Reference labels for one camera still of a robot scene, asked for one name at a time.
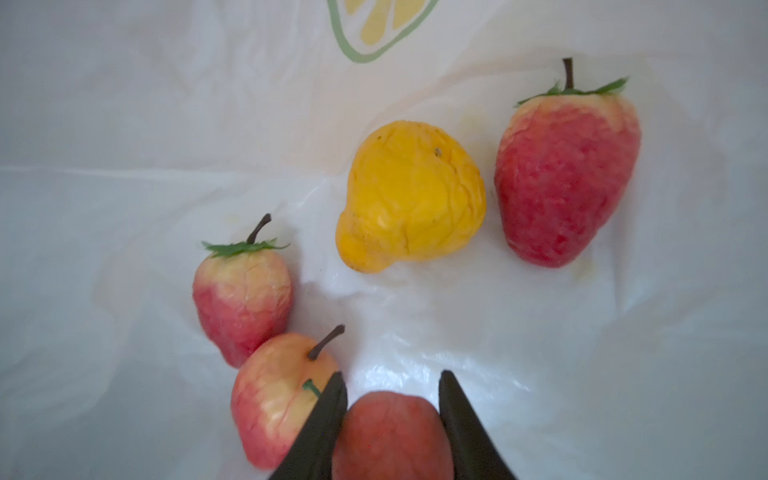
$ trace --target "strawberry stem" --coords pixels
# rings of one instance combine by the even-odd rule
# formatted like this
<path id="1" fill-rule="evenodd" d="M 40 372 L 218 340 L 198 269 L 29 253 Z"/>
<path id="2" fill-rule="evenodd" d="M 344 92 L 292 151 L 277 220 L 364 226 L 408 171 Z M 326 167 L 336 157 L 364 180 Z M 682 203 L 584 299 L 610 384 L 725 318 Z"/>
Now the strawberry stem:
<path id="1" fill-rule="evenodd" d="M 315 394 L 317 398 L 320 398 L 322 393 L 317 389 L 315 384 L 312 382 L 312 379 L 308 379 L 306 382 L 304 382 L 304 385 L 301 386 L 302 390 L 311 390 L 312 393 Z"/>
<path id="2" fill-rule="evenodd" d="M 320 340 L 317 345 L 315 345 L 315 348 L 311 349 L 310 352 L 306 355 L 306 358 L 310 359 L 310 361 L 314 362 L 317 360 L 317 357 L 320 355 L 320 351 L 325 348 L 328 343 L 335 339 L 337 336 L 344 333 L 344 325 L 338 325 L 335 329 L 331 331 L 328 335 L 326 335 L 326 338 Z"/>
<path id="3" fill-rule="evenodd" d="M 256 235 L 259 234 L 259 230 L 261 230 L 264 227 L 264 225 L 267 225 L 271 221 L 272 221 L 272 215 L 269 215 L 269 214 L 264 215 L 264 217 L 261 219 L 259 224 L 256 225 L 256 228 L 253 229 L 253 232 L 250 233 L 245 243 L 249 243 L 250 245 L 253 245 L 253 243 L 256 242 Z"/>
<path id="4" fill-rule="evenodd" d="M 574 59 L 573 58 L 563 58 L 563 63 L 565 64 L 565 88 L 573 88 L 574 87 Z"/>

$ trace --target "brown stem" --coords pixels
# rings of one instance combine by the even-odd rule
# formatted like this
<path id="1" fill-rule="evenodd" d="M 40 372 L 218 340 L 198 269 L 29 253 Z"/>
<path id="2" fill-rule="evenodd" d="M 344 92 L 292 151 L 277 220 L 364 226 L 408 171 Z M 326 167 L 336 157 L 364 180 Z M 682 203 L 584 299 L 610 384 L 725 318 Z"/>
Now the brown stem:
<path id="1" fill-rule="evenodd" d="M 335 329 L 331 331 L 328 335 L 326 335 L 326 338 L 320 340 L 317 345 L 315 345 L 315 348 L 311 349 L 309 353 L 306 354 L 306 358 L 310 359 L 311 361 L 317 360 L 317 357 L 320 355 L 320 351 L 325 348 L 328 343 L 335 339 L 337 336 L 344 333 L 344 325 L 338 325 Z"/>
<path id="2" fill-rule="evenodd" d="M 259 234 L 259 230 L 264 227 L 264 225 L 267 225 L 269 222 L 272 221 L 272 215 L 264 215 L 264 217 L 261 219 L 258 225 L 256 225 L 256 228 L 253 229 L 253 232 L 250 233 L 248 236 L 248 240 L 245 241 L 245 243 L 250 243 L 253 245 L 256 242 L 256 235 Z"/>
<path id="3" fill-rule="evenodd" d="M 565 87 L 573 88 L 574 87 L 574 59 L 563 58 L 563 63 L 565 64 Z"/>

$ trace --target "apple stem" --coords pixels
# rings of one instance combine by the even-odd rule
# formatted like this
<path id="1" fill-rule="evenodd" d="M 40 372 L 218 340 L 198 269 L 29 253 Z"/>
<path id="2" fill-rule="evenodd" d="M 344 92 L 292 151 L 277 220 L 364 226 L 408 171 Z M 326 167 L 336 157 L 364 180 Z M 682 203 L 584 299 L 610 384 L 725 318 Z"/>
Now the apple stem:
<path id="1" fill-rule="evenodd" d="M 302 385 L 301 388 L 304 390 L 311 390 L 312 393 L 314 393 L 317 398 L 320 398 L 320 396 L 322 395 L 322 393 L 315 386 L 312 379 L 308 379 L 306 382 L 304 382 L 304 385 Z"/>
<path id="2" fill-rule="evenodd" d="M 326 338 L 320 340 L 317 345 L 315 345 L 315 348 L 311 349 L 309 353 L 307 353 L 306 358 L 310 359 L 311 361 L 317 360 L 317 357 L 320 355 L 320 350 L 325 348 L 328 343 L 335 339 L 337 336 L 344 333 L 344 325 L 337 325 L 335 329 L 331 331 L 328 335 L 326 335 Z"/>
<path id="3" fill-rule="evenodd" d="M 574 59 L 563 58 L 563 63 L 565 64 L 565 87 L 573 88 L 574 87 Z"/>
<path id="4" fill-rule="evenodd" d="M 258 225 L 256 225 L 256 228 L 253 229 L 253 232 L 250 233 L 248 236 L 248 240 L 245 241 L 245 243 L 249 243 L 253 245 L 256 242 L 256 235 L 259 234 L 259 230 L 262 229 L 264 225 L 267 225 L 269 222 L 272 221 L 272 215 L 264 215 L 264 217 L 261 219 Z"/>

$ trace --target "lemon slice graphic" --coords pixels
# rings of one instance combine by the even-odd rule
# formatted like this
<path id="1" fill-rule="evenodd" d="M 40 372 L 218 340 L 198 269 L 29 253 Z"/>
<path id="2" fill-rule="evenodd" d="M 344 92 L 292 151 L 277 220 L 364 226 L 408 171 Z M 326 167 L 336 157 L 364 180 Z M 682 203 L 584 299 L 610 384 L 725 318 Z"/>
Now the lemon slice graphic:
<path id="1" fill-rule="evenodd" d="M 424 21 L 438 0 L 328 0 L 333 34 L 350 60 L 376 60 Z"/>

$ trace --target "large red strawberry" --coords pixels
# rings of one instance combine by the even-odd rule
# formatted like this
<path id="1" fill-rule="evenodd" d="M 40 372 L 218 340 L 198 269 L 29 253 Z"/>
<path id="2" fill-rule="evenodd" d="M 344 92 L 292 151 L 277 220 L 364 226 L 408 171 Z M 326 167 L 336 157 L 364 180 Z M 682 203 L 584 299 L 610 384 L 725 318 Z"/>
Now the large red strawberry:
<path id="1" fill-rule="evenodd" d="M 634 106 L 621 78 L 523 100 L 504 132 L 494 182 L 507 244 L 523 260 L 559 267 L 587 248 L 615 212 L 640 152 Z"/>

